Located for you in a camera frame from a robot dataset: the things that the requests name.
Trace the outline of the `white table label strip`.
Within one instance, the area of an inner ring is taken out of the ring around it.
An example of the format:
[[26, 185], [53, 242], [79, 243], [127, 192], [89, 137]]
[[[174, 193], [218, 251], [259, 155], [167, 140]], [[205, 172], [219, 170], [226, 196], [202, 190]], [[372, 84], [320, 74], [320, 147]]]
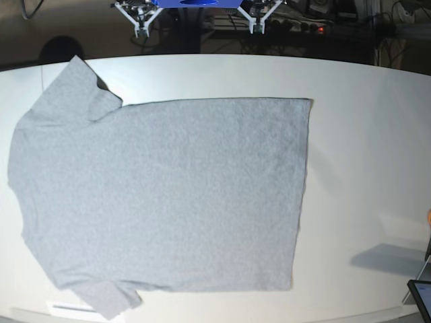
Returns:
[[87, 305], [81, 305], [81, 304], [69, 304], [69, 303], [61, 303], [56, 301], [47, 301], [46, 305], [48, 307], [49, 312], [55, 312], [55, 311], [78, 311], [78, 312], [92, 312], [95, 313], [96, 311]]

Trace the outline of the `black power strip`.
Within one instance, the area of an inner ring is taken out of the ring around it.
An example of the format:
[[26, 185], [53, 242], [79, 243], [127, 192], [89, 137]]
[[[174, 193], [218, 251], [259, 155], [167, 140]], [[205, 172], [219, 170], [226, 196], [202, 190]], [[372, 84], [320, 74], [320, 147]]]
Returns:
[[329, 21], [303, 21], [292, 18], [274, 18], [269, 22], [269, 27], [272, 30], [315, 35], [324, 35], [329, 32], [333, 26], [333, 22]]

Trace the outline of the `grey T-shirt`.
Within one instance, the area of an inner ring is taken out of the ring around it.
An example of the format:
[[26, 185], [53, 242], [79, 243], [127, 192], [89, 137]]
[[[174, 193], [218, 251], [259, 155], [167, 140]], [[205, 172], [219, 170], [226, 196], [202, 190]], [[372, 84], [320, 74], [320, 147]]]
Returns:
[[309, 99], [124, 106], [74, 58], [18, 121], [8, 184], [47, 277], [111, 319], [140, 291], [287, 291]]

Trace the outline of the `black tablet device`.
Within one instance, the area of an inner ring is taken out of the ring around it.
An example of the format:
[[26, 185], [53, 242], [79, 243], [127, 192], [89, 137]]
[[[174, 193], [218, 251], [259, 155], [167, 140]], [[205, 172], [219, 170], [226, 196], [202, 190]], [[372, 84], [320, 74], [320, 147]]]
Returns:
[[428, 281], [409, 280], [407, 283], [414, 301], [419, 309], [423, 321], [431, 323], [430, 319], [430, 290], [431, 284]]

